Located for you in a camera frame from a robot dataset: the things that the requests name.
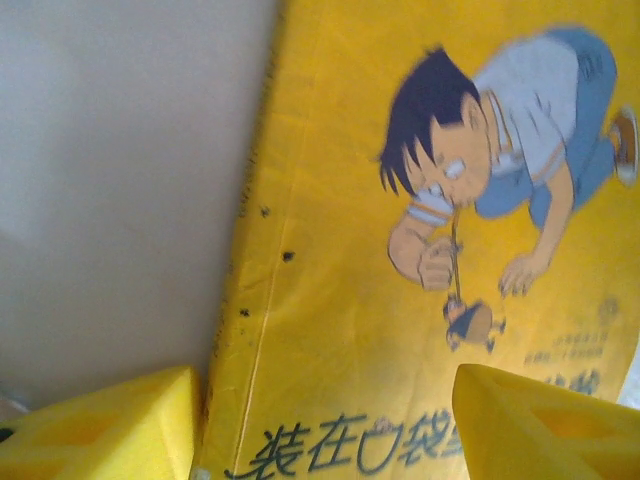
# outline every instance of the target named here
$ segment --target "book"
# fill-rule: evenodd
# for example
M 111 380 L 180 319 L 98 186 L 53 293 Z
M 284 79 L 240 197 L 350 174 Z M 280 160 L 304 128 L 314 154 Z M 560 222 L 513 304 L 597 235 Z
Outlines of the book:
M 467 478 L 462 363 L 617 399 L 637 5 L 281 4 L 194 478 Z

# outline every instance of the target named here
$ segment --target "hand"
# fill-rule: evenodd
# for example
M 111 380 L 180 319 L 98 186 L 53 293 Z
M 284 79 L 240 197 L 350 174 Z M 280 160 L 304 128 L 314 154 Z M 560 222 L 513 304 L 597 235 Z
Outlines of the hand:
M 418 262 L 418 275 L 425 290 L 446 290 L 453 275 L 453 242 L 440 237 L 426 246 Z
M 533 281 L 547 271 L 549 259 L 540 258 L 534 254 L 518 255 L 507 268 L 504 269 L 498 288 L 503 297 L 526 295 Z

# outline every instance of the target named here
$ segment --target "cartoon illustration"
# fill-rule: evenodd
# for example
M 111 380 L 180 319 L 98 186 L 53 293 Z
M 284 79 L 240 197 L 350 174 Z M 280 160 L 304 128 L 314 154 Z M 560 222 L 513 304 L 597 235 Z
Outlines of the cartoon illustration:
M 633 110 L 621 109 L 602 132 L 616 78 L 611 51 L 582 27 L 514 41 L 473 79 L 444 49 L 428 53 L 397 92 L 379 157 L 383 186 L 413 199 L 389 238 L 397 271 L 427 291 L 448 289 L 458 247 L 433 238 L 435 229 L 471 205 L 491 219 L 528 203 L 537 242 L 496 279 L 503 296 L 526 294 L 551 265 L 572 213 L 614 171 L 627 186 L 636 180 Z M 491 350 L 491 311 L 463 307 L 459 289 L 455 300 L 445 307 L 452 349 L 464 340 Z
M 491 309 L 482 301 L 478 301 L 471 307 L 455 294 L 449 295 L 447 303 L 442 309 L 442 314 L 449 328 L 447 329 L 447 344 L 454 352 L 460 346 L 461 341 L 483 344 L 489 353 L 493 352 L 495 337 L 489 337 L 492 330 L 504 333 L 507 321 L 496 324 L 493 322 Z

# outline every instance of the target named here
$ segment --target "blue pants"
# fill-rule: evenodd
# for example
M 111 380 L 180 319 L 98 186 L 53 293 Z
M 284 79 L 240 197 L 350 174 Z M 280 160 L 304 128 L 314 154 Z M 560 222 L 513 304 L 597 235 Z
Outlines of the blue pants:
M 601 130 L 616 82 L 616 63 L 607 45 L 587 30 L 559 28 L 546 35 L 569 45 L 578 56 L 576 127 L 566 143 L 575 211 L 613 173 L 614 147 L 608 138 L 601 136 Z M 496 218 L 512 212 L 526 200 L 533 223 L 542 228 L 551 194 L 546 185 L 534 187 L 526 169 L 491 177 L 485 192 L 476 200 L 476 211 L 482 217 Z

